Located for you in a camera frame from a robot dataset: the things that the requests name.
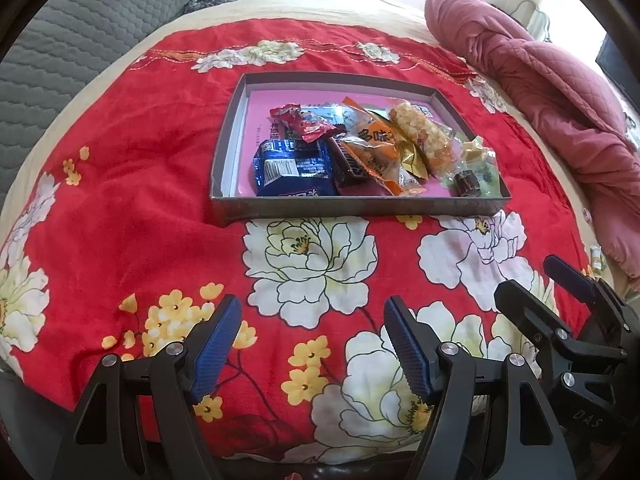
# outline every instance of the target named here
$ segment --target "snack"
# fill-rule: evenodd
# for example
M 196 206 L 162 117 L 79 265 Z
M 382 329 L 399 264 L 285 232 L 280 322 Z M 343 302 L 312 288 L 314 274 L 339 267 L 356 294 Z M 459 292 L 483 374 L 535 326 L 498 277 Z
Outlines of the snack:
M 462 170 L 453 177 L 460 196 L 480 196 L 480 183 L 471 170 Z
M 300 108 L 303 112 L 311 112 L 344 130 L 344 119 L 342 118 L 344 107 L 342 105 L 325 103 L 323 105 L 302 105 Z
M 349 107 L 345 113 L 348 132 L 335 138 L 340 145 L 392 195 L 413 195 L 422 192 L 414 178 L 400 177 L 400 152 L 396 144 L 396 133 L 376 116 L 345 98 L 343 104 Z
M 255 153 L 254 171 L 257 196 L 337 195 L 322 140 L 265 140 Z
M 430 120 L 409 101 L 395 104 L 389 117 L 420 148 L 432 173 L 441 176 L 451 170 L 456 160 L 451 128 Z
M 422 160 L 422 154 L 418 147 L 412 143 L 404 132 L 402 132 L 389 119 L 385 119 L 376 112 L 369 113 L 385 123 L 394 132 L 396 137 L 396 146 L 400 152 L 400 164 L 402 164 L 402 167 L 418 178 L 429 178 L 429 171 L 427 170 L 424 160 Z
M 334 137 L 328 137 L 326 145 L 331 153 L 334 179 L 339 187 L 357 186 L 369 180 L 369 174 L 358 161 L 340 145 L 338 140 Z
M 460 189 L 457 177 L 460 173 L 471 171 L 478 181 L 480 194 L 466 196 L 501 197 L 500 173 L 498 172 L 494 150 L 482 145 L 482 137 L 475 137 L 474 140 L 462 142 L 461 146 L 460 158 L 450 171 L 441 177 L 441 184 L 451 191 L 459 191 L 460 196 L 465 196 L 463 193 L 468 191 Z
M 273 119 L 280 121 L 302 137 L 305 142 L 313 142 L 327 133 L 343 132 L 344 129 L 334 126 L 324 117 L 310 111 L 303 110 L 300 105 L 289 104 L 270 110 Z
M 604 266 L 602 265 L 602 248 L 599 245 L 592 245 L 589 247 L 591 253 L 591 269 L 596 277 L 602 275 Z

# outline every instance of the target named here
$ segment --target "bed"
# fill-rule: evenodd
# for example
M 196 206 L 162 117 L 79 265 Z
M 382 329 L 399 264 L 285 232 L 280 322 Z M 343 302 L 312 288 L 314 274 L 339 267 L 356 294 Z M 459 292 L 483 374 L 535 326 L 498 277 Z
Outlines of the bed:
M 238 61 L 247 46 L 253 57 Z M 207 173 L 211 130 L 238 74 L 263 67 L 364 71 L 440 88 L 472 110 L 465 117 L 476 127 L 508 133 L 509 141 L 490 132 L 487 141 L 522 161 L 507 170 L 513 203 L 493 218 L 253 221 L 212 231 L 198 222 L 204 196 L 194 198 L 188 183 Z M 429 410 L 402 378 L 382 325 L 384 298 L 401 294 L 418 320 L 472 354 L 517 351 L 532 367 L 530 343 L 495 311 L 490 284 L 523 279 L 576 331 L 588 314 L 542 274 L 549 252 L 587 268 L 596 238 L 585 197 L 499 88 L 483 102 L 480 87 L 474 96 L 456 80 L 468 70 L 437 47 L 420 12 L 385 0 L 241 0 L 156 30 L 66 106 L 9 190 L 1 257 L 33 299 L 15 308 L 29 333 L 3 333 L 3 359 L 72 409 L 105 352 L 153 355 L 233 293 L 243 302 L 241 332 L 216 391 L 196 407 L 215 455 L 333 464 L 415 449 Z M 145 112 L 131 106 L 137 100 Z M 154 118 L 162 138 L 145 140 Z M 283 249 L 296 237 L 304 254 Z M 308 259 L 312 246 L 328 260 L 321 267 Z M 615 265 L 605 277 L 626 291 Z M 54 358 L 62 364 L 52 378 Z M 151 439 L 152 419 L 143 403 Z
M 49 0 L 0 62 L 0 200 L 51 121 L 189 0 Z

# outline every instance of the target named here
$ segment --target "blue snack package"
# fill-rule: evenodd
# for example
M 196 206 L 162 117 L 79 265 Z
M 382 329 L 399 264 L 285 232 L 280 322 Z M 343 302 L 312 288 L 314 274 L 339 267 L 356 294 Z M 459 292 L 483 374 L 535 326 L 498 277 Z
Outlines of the blue snack package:
M 336 196 L 323 140 L 268 139 L 254 156 L 257 196 Z

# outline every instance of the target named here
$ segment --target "barcode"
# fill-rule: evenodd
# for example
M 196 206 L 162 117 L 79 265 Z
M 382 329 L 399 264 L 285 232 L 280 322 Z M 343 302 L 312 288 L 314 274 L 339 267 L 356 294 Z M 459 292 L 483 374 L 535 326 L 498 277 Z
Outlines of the barcode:
M 300 176 L 296 161 L 292 158 L 270 158 L 264 161 L 264 185 L 281 176 Z

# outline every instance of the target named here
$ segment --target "white peony print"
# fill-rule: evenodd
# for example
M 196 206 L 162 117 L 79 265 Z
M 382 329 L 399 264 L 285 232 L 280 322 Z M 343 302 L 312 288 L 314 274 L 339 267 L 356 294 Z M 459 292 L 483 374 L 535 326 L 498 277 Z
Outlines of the white peony print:
M 453 340 L 476 357 L 486 344 L 479 316 L 460 323 L 441 301 L 418 311 L 442 341 Z M 383 326 L 380 334 L 360 332 L 345 346 L 347 377 L 329 384 L 312 400 L 315 442 L 285 453 L 284 462 L 343 463 L 401 449 L 421 439 L 430 407 L 411 393 Z
M 33 350 L 45 322 L 42 311 L 49 304 L 49 291 L 44 290 L 49 279 L 42 269 L 30 272 L 24 245 L 31 228 L 49 214 L 59 186 L 49 173 L 40 176 L 33 200 L 0 251 L 0 359 L 20 378 L 22 369 L 12 347 L 22 352 Z
M 517 213 L 436 219 L 445 230 L 425 236 L 418 248 L 420 268 L 430 282 L 447 288 L 462 282 L 484 311 L 496 310 L 495 288 L 505 280 L 531 288 L 533 269 L 524 257 L 516 255 L 527 239 Z
M 210 54 L 209 56 L 199 58 L 191 69 L 197 70 L 199 73 L 203 74 L 212 68 L 231 68 L 233 65 L 246 64 L 246 59 L 241 57 L 237 50 L 226 48 L 216 54 Z
M 295 61 L 304 54 L 304 50 L 297 43 L 262 40 L 257 46 L 245 47 L 238 54 L 248 64 L 264 66 L 267 63 L 285 64 L 287 61 Z
M 56 184 L 52 175 L 42 174 L 38 180 L 33 201 L 15 222 L 0 251 L 0 267 L 5 267 L 7 264 L 14 266 L 22 257 L 30 229 L 47 217 L 51 206 L 56 201 L 55 193 L 59 186 L 60 183 Z
M 482 104 L 490 114 L 495 114 L 497 111 L 506 113 L 507 103 L 484 79 L 480 77 L 469 79 L 465 83 L 465 87 L 468 88 L 473 97 L 477 97 L 482 101 Z
M 30 352 L 45 322 L 42 311 L 49 304 L 49 279 L 42 269 L 29 272 L 31 262 L 20 258 L 8 270 L 0 270 L 0 357 L 22 378 L 11 346 Z
M 356 46 L 364 52 L 365 56 L 375 61 L 390 61 L 398 64 L 400 56 L 389 50 L 386 46 L 376 45 L 375 43 L 356 43 Z
M 352 314 L 367 304 L 364 280 L 378 249 L 358 217 L 255 220 L 246 224 L 246 275 L 258 278 L 248 303 L 263 316 L 311 329 L 333 308 Z
M 235 65 L 284 64 L 287 61 L 295 61 L 304 53 L 305 51 L 297 43 L 262 40 L 255 46 L 247 46 L 240 50 L 226 48 L 220 52 L 198 58 L 191 69 L 205 73 L 212 68 L 231 68 Z

